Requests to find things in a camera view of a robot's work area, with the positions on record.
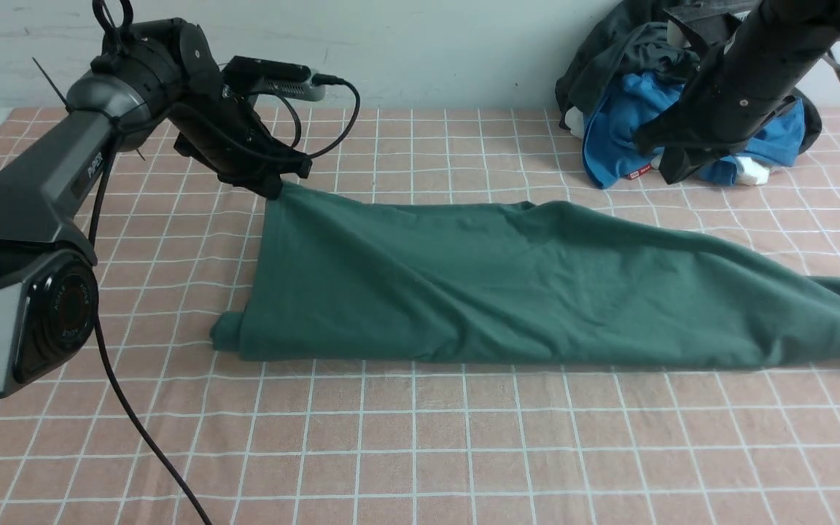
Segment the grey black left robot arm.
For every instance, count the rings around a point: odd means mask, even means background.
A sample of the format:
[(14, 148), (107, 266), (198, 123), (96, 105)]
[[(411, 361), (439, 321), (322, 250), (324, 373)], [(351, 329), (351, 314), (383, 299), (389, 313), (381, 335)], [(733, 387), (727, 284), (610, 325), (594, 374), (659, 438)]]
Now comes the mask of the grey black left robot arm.
[(183, 19), (104, 24), (102, 53), (66, 94), (67, 115), (0, 170), (0, 399), (71, 359), (98, 312), (98, 258), (74, 222), (114, 156), (165, 119), (180, 152), (221, 182), (276, 197), (312, 160), (274, 139), (231, 93), (206, 35)]

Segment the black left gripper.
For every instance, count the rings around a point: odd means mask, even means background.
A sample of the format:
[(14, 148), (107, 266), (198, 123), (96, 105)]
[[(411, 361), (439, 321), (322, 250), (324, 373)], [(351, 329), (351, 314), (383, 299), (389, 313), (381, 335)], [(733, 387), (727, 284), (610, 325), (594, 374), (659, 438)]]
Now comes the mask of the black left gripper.
[(178, 130), (174, 149), (224, 184), (274, 200), (284, 188), (283, 175), (310, 175), (312, 159), (275, 139), (241, 97), (190, 94), (173, 105), (169, 119)]

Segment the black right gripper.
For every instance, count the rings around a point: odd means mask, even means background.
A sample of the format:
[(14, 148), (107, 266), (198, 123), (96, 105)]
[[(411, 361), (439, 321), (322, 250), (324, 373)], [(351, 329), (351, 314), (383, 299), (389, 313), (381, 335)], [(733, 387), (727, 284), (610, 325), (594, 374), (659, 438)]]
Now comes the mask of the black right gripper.
[(636, 129), (634, 146), (662, 153), (658, 170), (667, 184), (703, 176), (720, 159), (713, 147), (746, 143), (797, 102), (796, 45), (803, 40), (793, 10), (751, 10), (710, 50), (679, 100)]

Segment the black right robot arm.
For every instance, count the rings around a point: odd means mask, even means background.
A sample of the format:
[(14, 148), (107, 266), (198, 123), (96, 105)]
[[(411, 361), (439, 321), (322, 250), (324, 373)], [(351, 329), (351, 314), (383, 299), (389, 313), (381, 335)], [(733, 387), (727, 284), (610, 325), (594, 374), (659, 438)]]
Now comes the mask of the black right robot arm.
[(679, 100), (637, 129), (634, 145), (662, 149), (668, 184), (741, 152), (838, 39), (840, 1), (761, 1), (707, 53)]

